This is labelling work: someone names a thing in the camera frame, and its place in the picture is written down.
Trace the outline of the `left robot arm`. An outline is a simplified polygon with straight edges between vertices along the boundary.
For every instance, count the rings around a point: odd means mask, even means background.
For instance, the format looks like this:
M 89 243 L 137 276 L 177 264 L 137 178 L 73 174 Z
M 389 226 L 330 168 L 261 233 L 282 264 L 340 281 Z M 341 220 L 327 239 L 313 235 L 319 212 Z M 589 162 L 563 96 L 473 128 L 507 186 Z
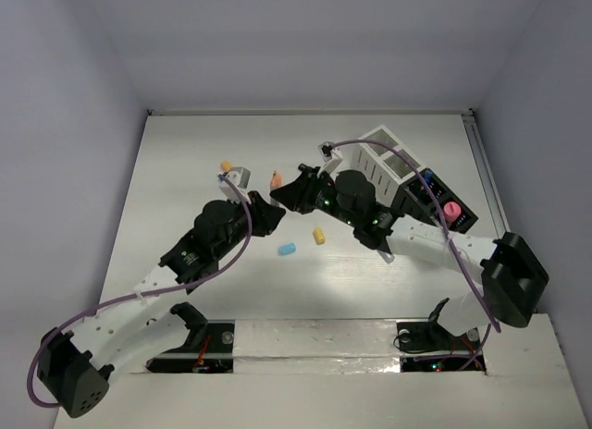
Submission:
M 256 191 L 236 201 L 208 202 L 192 228 L 163 255 L 131 293 L 78 313 L 46 333 L 27 373 L 30 400 L 40 382 L 50 408 L 79 418 L 139 364 L 177 347 L 199 348 L 207 319 L 189 302 L 192 292 L 229 269 L 220 262 L 240 257 L 253 238 L 271 235 L 285 215 Z

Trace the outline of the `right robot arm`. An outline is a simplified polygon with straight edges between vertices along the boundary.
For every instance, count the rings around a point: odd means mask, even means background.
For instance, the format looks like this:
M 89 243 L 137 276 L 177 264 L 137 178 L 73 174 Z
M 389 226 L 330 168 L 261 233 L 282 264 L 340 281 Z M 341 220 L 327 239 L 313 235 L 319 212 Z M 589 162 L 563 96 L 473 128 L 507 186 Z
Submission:
M 461 273 L 467 294 L 441 300 L 425 326 L 427 340 L 446 348 L 467 330 L 487 324 L 529 325 L 549 275 L 525 240 L 511 232 L 498 239 L 445 231 L 380 203 L 363 173 L 345 170 L 336 177 L 301 165 L 291 183 L 270 196 L 302 215 L 319 210 L 352 228 L 366 248 L 413 257 Z

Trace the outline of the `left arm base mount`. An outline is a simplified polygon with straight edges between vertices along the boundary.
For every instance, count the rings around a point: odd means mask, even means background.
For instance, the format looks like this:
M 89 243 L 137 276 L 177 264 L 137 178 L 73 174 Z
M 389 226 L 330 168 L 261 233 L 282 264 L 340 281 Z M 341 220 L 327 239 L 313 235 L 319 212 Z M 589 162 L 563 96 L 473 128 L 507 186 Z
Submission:
M 195 307 L 183 302 L 170 310 L 183 322 L 183 344 L 146 363 L 152 374 L 231 374 L 234 321 L 208 321 Z

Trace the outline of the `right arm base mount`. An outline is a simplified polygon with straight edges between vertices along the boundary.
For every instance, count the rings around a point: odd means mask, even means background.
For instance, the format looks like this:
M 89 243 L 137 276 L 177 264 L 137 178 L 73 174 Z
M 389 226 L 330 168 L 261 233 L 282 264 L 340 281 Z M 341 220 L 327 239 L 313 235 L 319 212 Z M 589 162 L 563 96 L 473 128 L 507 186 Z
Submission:
M 440 301 L 425 321 L 397 323 L 392 344 L 401 354 L 403 373 L 486 371 L 479 331 L 472 328 L 454 336 L 438 323 L 448 301 Z

